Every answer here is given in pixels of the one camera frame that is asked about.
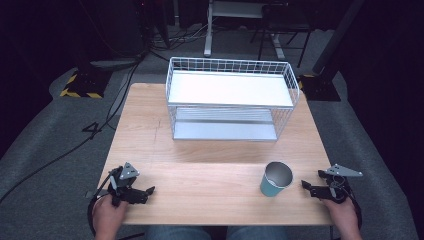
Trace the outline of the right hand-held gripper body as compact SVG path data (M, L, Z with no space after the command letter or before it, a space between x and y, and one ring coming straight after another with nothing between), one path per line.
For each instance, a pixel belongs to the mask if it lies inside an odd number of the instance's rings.
M326 187L330 189L330 200L340 204L353 195L348 178L362 177L363 173L339 164L334 164L326 170L319 170L318 176L325 180L327 184Z

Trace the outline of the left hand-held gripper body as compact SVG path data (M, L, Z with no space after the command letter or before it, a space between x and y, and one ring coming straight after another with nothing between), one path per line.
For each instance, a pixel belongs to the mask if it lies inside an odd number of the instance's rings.
M139 175L140 172L128 162L110 172L107 191L112 196L113 206L119 206L126 196L133 196L132 184Z

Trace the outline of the teal cup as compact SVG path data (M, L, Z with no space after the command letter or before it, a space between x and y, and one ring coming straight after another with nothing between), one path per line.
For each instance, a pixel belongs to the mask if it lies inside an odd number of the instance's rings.
M293 182L291 168L283 162L270 162L265 167L260 190L267 197L275 197Z

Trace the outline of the white wire shelf rack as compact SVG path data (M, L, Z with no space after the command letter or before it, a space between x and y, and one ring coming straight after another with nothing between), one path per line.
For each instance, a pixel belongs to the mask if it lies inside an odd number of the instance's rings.
M276 141L300 90L287 62L173 57L165 94L175 140Z

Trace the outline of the person's left hand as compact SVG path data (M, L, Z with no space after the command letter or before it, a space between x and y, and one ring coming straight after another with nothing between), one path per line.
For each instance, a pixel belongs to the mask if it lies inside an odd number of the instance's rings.
M116 240L128 208L128 203L122 201L118 207L112 204L112 196L104 195L98 199L92 210L95 240Z

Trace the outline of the person's right hand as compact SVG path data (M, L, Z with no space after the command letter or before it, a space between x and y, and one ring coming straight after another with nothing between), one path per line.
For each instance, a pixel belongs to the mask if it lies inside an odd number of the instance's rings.
M322 202L328 208L341 240L363 240L358 227L355 206L350 199L340 204L327 199L322 199Z

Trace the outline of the person's legs in jeans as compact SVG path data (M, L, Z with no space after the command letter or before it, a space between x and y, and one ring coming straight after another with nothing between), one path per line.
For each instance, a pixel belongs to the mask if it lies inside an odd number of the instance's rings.
M146 228L145 240L288 240L282 226L171 226Z

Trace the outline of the black stand with striped base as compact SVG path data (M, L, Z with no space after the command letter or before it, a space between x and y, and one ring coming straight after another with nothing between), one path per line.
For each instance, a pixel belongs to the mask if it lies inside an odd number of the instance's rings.
M365 0L353 0L341 19L333 36L318 58L312 71L314 75L301 75L298 83L309 101L340 101L333 79L343 62L341 44Z

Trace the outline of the yellow-black striped stand base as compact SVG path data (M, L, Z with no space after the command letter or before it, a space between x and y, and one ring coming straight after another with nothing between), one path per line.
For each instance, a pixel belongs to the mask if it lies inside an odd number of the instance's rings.
M112 71L94 70L84 73L76 70L60 93L61 97L94 98L104 97Z

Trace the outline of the black chair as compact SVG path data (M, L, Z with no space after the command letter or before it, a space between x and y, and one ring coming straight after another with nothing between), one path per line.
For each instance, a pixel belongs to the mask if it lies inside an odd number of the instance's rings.
M280 45L280 49L300 50L297 63L297 67L300 67L312 31L311 19L302 3L296 0L271 1L261 7L261 19L255 28L251 41L254 41L256 35L260 34L260 46L257 57L260 60L266 37L276 42L281 34L290 35L286 44ZM305 35L303 44L300 46L291 46L291 42L299 33Z

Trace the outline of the white desk frame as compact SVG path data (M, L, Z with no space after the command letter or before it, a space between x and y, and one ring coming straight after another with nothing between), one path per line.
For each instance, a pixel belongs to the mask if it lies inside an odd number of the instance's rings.
M214 17L235 17L260 19L262 17L261 8L263 3L231 1L231 0L208 0L207 10L207 33L203 55L212 55L213 40L213 18Z

